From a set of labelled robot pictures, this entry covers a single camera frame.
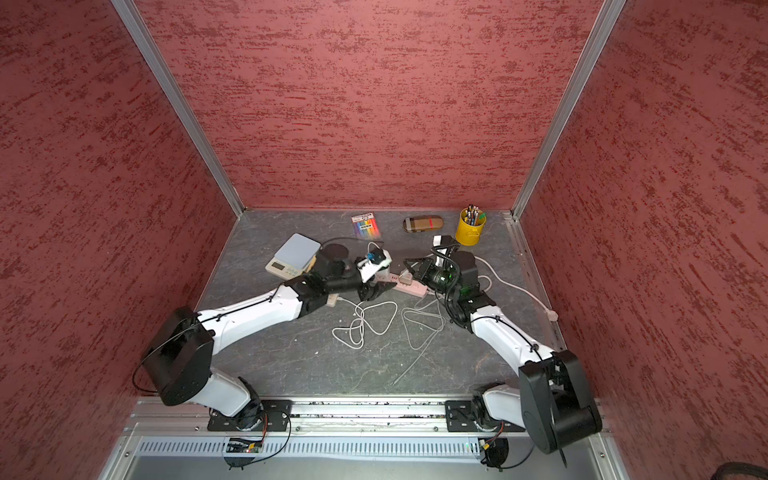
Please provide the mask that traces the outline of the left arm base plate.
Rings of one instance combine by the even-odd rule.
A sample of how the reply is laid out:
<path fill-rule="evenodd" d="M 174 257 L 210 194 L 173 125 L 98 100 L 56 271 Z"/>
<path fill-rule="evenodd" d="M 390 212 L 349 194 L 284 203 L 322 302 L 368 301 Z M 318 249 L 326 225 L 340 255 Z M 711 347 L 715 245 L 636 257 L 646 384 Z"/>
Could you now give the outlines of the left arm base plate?
<path fill-rule="evenodd" d="M 234 417 L 227 417 L 217 410 L 210 410 L 207 430 L 243 434 L 255 434 L 264 430 L 285 432 L 288 430 L 292 407 L 291 400 L 262 399 L 259 405 L 251 401 Z"/>

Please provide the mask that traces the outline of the corner aluminium post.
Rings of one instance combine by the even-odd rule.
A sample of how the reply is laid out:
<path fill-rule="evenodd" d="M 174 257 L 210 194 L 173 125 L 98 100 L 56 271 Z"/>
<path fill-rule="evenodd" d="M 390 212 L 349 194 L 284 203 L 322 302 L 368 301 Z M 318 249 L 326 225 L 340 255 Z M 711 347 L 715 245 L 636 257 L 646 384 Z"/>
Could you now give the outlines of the corner aluminium post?
<path fill-rule="evenodd" d="M 234 215 L 240 218 L 245 212 L 246 207 L 153 39 L 136 3 L 129 0 L 112 0 L 111 4 L 134 44 L 139 49 Z"/>
<path fill-rule="evenodd" d="M 549 128 L 534 158 L 522 189 L 511 209 L 512 220 L 519 222 L 529 204 L 558 141 L 586 87 L 597 61 L 626 5 L 625 0 L 605 0 L 585 41 L 577 63 L 558 103 Z"/>

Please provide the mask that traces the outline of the brown striped glasses case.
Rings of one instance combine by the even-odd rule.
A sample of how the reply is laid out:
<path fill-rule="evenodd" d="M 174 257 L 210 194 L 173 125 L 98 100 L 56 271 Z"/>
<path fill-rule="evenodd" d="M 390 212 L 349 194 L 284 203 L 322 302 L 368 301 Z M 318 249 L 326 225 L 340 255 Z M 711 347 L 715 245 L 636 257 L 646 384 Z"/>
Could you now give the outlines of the brown striped glasses case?
<path fill-rule="evenodd" d="M 407 217 L 403 221 L 403 229 L 407 233 L 422 233 L 440 230 L 444 226 L 444 219 L 436 215 L 421 215 Z"/>

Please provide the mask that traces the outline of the yellow pen cup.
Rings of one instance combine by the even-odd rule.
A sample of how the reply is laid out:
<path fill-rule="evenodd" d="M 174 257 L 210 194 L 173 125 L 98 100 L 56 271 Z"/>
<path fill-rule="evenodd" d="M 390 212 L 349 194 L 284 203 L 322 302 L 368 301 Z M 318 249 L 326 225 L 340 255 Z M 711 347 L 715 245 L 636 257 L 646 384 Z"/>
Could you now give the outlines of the yellow pen cup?
<path fill-rule="evenodd" d="M 464 246 L 474 246 L 480 241 L 487 221 L 486 213 L 476 205 L 468 205 L 461 211 L 456 230 L 456 240 Z"/>

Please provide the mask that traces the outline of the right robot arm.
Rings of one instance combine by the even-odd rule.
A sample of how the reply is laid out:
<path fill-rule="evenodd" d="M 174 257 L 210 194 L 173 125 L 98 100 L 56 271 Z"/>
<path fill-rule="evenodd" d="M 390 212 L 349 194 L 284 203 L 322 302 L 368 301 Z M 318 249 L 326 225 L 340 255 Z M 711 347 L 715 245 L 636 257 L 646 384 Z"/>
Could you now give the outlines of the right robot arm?
<path fill-rule="evenodd" d="M 585 370 L 569 350 L 554 350 L 515 325 L 481 288 L 476 257 L 467 251 L 407 258 L 413 279 L 441 296 L 450 320 L 485 341 L 512 368 L 518 385 L 479 394 L 483 421 L 512 423 L 551 454 L 603 430 Z"/>

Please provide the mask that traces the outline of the colourful sticky flags pack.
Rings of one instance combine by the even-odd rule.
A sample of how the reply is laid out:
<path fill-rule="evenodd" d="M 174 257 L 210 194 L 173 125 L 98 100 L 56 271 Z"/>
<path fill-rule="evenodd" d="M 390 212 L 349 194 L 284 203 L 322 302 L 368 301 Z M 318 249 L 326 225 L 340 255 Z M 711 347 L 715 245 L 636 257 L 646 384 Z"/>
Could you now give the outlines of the colourful sticky flags pack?
<path fill-rule="evenodd" d="M 351 222 L 357 238 L 369 241 L 381 238 L 381 232 L 373 212 L 352 216 Z"/>

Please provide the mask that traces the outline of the pink power strip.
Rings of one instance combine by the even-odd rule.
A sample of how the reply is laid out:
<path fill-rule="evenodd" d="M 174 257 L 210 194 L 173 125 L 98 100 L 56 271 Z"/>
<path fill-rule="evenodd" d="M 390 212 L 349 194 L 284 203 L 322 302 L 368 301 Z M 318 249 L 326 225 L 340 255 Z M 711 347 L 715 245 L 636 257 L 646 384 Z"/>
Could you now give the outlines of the pink power strip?
<path fill-rule="evenodd" d="M 426 285 L 415 280 L 411 280 L 409 283 L 404 283 L 400 279 L 400 277 L 395 274 L 390 274 L 389 277 L 386 279 L 386 281 L 395 284 L 395 286 L 393 287 L 394 291 L 411 295 L 417 298 L 424 298 L 429 291 Z"/>

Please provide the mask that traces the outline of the right corner aluminium post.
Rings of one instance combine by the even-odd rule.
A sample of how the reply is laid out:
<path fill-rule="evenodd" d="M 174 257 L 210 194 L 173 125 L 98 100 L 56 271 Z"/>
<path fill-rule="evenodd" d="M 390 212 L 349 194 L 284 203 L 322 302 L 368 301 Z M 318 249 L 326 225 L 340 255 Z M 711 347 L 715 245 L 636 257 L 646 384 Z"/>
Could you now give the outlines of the right corner aluminium post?
<path fill-rule="evenodd" d="M 534 158 L 522 189 L 511 209 L 512 220 L 519 222 L 529 204 L 558 141 L 586 87 L 597 61 L 626 5 L 625 0 L 605 0 L 585 41 L 577 63 L 558 103 L 549 128 Z"/>

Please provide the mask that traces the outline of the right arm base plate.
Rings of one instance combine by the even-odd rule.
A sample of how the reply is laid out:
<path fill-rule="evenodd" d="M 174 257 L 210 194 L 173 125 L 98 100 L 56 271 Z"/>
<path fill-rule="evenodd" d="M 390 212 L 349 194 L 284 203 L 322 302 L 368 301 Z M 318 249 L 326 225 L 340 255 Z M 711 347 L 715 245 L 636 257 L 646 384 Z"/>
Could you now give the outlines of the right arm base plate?
<path fill-rule="evenodd" d="M 504 425 L 504 432 L 524 432 L 522 427 L 511 422 L 493 419 L 478 399 L 448 400 L 444 407 L 449 432 L 495 433 L 501 425 Z"/>

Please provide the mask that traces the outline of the left corner aluminium post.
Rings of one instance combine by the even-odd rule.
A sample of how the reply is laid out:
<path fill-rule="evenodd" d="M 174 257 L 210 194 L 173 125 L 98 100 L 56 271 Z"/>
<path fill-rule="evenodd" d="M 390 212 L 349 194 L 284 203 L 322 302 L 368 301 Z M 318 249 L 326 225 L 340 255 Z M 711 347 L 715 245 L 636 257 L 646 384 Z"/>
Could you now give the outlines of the left corner aluminium post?
<path fill-rule="evenodd" d="M 129 0 L 112 0 L 111 4 L 134 44 L 139 49 L 234 215 L 240 218 L 245 212 L 246 207 L 153 39 L 136 3 Z"/>

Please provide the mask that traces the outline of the lavender kitchen scale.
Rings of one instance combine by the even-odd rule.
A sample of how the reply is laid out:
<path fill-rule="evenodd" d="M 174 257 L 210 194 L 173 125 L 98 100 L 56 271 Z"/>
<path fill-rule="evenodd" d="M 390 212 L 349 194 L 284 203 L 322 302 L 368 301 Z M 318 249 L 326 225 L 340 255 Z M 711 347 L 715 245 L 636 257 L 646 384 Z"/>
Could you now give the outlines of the lavender kitchen scale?
<path fill-rule="evenodd" d="M 266 264 L 265 270 L 284 280 L 293 279 L 312 267 L 319 249 L 318 241 L 294 233 Z"/>

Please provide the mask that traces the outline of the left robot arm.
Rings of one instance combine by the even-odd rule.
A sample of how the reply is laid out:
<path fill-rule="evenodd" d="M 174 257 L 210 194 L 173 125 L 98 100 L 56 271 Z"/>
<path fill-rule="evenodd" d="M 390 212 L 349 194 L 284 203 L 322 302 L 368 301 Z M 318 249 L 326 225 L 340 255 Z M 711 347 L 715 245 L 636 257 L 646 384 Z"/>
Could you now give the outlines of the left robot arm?
<path fill-rule="evenodd" d="M 213 357 L 246 337 L 313 313 L 333 294 L 356 292 L 363 301 L 377 298 L 394 286 L 376 279 L 391 263 L 390 253 L 376 244 L 365 256 L 351 260 L 343 245 L 332 243 L 317 252 L 308 272 L 262 295 L 217 309 L 176 309 L 139 361 L 152 382 L 151 392 L 166 406 L 205 406 L 240 431 L 262 426 L 266 417 L 255 389 L 214 368 Z"/>

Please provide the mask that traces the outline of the pink USB charger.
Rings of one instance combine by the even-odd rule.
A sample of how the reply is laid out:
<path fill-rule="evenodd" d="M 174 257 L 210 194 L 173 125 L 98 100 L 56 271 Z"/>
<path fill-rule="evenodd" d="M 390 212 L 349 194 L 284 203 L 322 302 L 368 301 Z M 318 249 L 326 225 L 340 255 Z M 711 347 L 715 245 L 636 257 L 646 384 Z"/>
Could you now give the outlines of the pink USB charger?
<path fill-rule="evenodd" d="M 413 276 L 410 272 L 404 271 L 398 276 L 398 280 L 404 285 L 411 285 L 413 282 Z"/>

